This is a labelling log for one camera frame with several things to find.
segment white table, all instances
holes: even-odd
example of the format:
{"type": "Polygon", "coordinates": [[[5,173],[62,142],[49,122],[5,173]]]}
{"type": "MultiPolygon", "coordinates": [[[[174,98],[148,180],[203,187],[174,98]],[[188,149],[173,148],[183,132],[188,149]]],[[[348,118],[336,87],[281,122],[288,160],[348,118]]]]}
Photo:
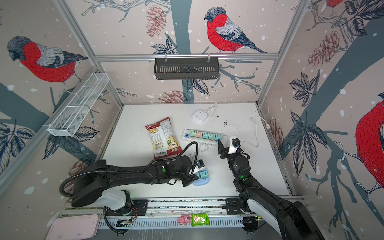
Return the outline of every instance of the white table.
{"type": "MultiPolygon", "coordinates": [[[[254,103],[220,103],[214,116],[203,124],[192,121],[193,112],[211,106],[212,104],[125,105],[103,159],[107,160],[107,164],[122,167],[147,165],[153,159],[153,147],[145,125],[166,117],[170,117],[175,136],[183,149],[190,143],[181,138],[184,129],[219,133],[228,136],[228,140],[230,136],[237,136],[240,140],[256,145],[255,123],[250,119],[259,115],[254,103]]],[[[259,147],[241,145],[251,157],[249,160],[251,174],[274,194],[289,195],[260,119],[257,124],[259,147]]],[[[187,150],[187,152],[194,151],[194,145],[187,150]]],[[[209,146],[207,151],[199,153],[198,159],[202,159],[208,169],[210,181],[206,185],[196,187],[191,184],[183,187],[181,181],[178,181],[175,185],[131,184],[116,188],[128,190],[132,198],[238,196],[228,162],[226,159],[220,159],[216,146],[209,146]]]]}

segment white power strip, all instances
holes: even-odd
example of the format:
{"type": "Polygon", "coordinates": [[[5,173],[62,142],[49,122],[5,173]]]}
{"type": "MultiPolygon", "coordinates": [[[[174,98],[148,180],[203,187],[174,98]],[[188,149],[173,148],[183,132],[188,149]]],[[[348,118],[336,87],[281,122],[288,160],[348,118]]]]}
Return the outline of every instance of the white power strip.
{"type": "MultiPolygon", "coordinates": [[[[191,130],[184,129],[184,132],[183,132],[183,135],[182,135],[182,139],[183,140],[187,140],[187,141],[191,141],[191,142],[195,141],[195,142],[200,142],[200,143],[204,143],[204,144],[218,146],[218,141],[211,140],[211,139],[200,138],[200,137],[192,137],[190,135],[190,132],[191,132],[191,130]]],[[[225,147],[227,145],[227,136],[222,135],[221,142],[223,143],[223,145],[225,147]]]]}

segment bird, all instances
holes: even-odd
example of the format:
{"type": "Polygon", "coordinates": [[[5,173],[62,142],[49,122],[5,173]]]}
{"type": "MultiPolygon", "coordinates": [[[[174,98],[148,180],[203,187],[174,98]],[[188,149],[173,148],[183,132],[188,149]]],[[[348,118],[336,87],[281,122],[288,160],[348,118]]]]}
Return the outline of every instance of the bird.
{"type": "Polygon", "coordinates": [[[63,83],[64,90],[59,96],[64,92],[69,93],[65,89],[65,81],[72,75],[77,77],[74,72],[77,64],[88,59],[60,48],[43,46],[24,36],[12,38],[7,44],[7,49],[13,61],[20,60],[36,77],[47,82],[63,83]]]}
{"type": "Polygon", "coordinates": [[[266,53],[257,48],[246,37],[243,30],[230,20],[224,8],[210,8],[204,20],[208,21],[208,39],[218,48],[218,53],[221,51],[231,51],[234,53],[236,50],[243,48],[251,48],[260,53],[266,53]]]}
{"type": "Polygon", "coordinates": [[[343,155],[348,154],[359,159],[366,169],[376,179],[376,185],[367,190],[359,182],[359,185],[368,195],[365,201],[371,201],[371,193],[377,189],[384,188],[384,93],[378,95],[383,102],[377,103],[366,115],[364,115],[356,126],[356,145],[357,154],[350,154],[344,151],[341,143],[343,155]]]}

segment black basket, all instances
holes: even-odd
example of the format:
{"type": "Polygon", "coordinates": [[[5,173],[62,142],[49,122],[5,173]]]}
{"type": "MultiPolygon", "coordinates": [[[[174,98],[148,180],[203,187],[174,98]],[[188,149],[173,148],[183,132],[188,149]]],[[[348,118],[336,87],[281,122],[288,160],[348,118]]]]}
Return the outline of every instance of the black basket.
{"type": "Polygon", "coordinates": [[[216,79],[218,58],[156,58],[156,79],[216,79]]]}

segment white mesh rack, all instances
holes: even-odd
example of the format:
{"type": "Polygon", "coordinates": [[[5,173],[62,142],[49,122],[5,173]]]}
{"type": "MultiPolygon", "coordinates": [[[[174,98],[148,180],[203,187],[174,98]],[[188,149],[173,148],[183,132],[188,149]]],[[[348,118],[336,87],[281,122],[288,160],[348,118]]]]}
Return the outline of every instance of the white mesh rack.
{"type": "Polygon", "coordinates": [[[73,99],[48,128],[52,135],[73,137],[109,82],[109,77],[106,73],[92,73],[83,81],[86,81],[84,85],[78,92],[71,93],[73,99]]]}

